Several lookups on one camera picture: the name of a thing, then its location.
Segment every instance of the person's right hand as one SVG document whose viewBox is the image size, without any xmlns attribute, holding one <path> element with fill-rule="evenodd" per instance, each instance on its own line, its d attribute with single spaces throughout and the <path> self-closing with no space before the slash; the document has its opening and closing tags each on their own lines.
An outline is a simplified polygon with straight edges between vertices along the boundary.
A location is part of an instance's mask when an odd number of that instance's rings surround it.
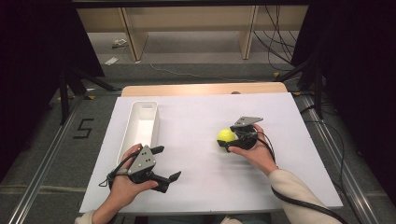
<svg viewBox="0 0 396 224">
<path fill-rule="evenodd" d="M 253 124 L 253 127 L 258 133 L 258 137 L 266 142 L 262 127 L 258 124 Z M 244 150 L 240 147 L 228 147 L 228 150 L 245 157 L 252 165 L 259 168 L 266 175 L 278 169 L 267 146 L 260 141 L 257 141 L 256 145 L 249 150 Z"/>
</svg>

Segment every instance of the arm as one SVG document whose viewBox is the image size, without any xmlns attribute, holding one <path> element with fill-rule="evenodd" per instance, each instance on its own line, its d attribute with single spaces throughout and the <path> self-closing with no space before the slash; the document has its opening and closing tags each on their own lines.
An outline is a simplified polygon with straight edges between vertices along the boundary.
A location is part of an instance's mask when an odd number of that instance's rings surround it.
<svg viewBox="0 0 396 224">
<path fill-rule="evenodd" d="M 260 139 L 265 141 L 262 128 L 257 124 L 253 124 L 253 127 L 257 130 Z M 244 150 L 239 147 L 229 147 L 228 149 L 232 153 L 245 157 L 252 165 L 265 173 L 270 180 L 271 186 L 282 195 L 325 207 L 309 187 L 296 175 L 277 168 L 268 148 L 260 141 L 250 150 Z M 282 201 L 282 206 L 291 223 L 340 223 L 333 217 L 291 203 Z"/>
<path fill-rule="evenodd" d="M 125 152 L 122 159 L 136 152 L 142 146 L 135 145 Z M 121 168 L 127 169 L 131 166 L 132 159 L 125 162 Z M 76 224 L 102 224 L 111 220 L 124 206 L 130 204 L 134 198 L 142 191 L 153 189 L 158 186 L 155 181 L 146 181 L 141 184 L 133 183 L 128 176 L 118 175 L 114 179 L 113 187 L 107 199 L 96 210 L 84 214 L 82 217 L 76 218 Z"/>
</svg>

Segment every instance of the clothing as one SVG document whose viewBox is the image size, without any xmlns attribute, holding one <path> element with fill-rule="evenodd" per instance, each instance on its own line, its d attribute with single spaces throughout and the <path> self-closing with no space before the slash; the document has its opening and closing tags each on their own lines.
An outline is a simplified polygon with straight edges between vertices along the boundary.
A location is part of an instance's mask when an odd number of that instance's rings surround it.
<svg viewBox="0 0 396 224">
<path fill-rule="evenodd" d="M 296 175 L 285 170 L 274 170 L 268 175 L 271 186 L 282 195 L 313 203 L 315 205 L 325 207 L 324 204 L 312 193 L 309 187 L 300 180 Z M 290 203 L 282 202 L 283 209 L 292 224 L 335 224 L 341 223 L 333 217 L 329 217 L 320 212 L 297 206 Z M 75 224 L 92 224 L 92 214 L 90 211 L 82 217 L 76 218 Z M 240 224 L 237 219 L 226 217 L 221 224 Z"/>
</svg>

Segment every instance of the white container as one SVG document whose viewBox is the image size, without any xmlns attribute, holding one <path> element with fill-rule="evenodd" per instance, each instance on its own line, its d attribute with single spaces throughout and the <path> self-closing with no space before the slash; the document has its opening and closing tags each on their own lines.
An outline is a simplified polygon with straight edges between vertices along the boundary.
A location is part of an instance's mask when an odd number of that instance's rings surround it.
<svg viewBox="0 0 396 224">
<path fill-rule="evenodd" d="M 134 102 L 122 140 L 117 164 L 122 161 L 123 154 L 133 145 L 157 146 L 160 115 L 157 102 Z"/>
</svg>

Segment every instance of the ball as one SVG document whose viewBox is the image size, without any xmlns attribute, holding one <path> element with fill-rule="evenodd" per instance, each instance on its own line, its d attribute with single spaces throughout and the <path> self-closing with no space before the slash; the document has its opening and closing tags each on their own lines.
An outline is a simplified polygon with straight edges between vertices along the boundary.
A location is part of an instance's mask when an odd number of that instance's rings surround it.
<svg viewBox="0 0 396 224">
<path fill-rule="evenodd" d="M 223 129 L 218 133 L 218 140 L 224 141 L 224 142 L 231 142 L 235 140 L 235 133 L 231 131 L 231 129 Z"/>
</svg>

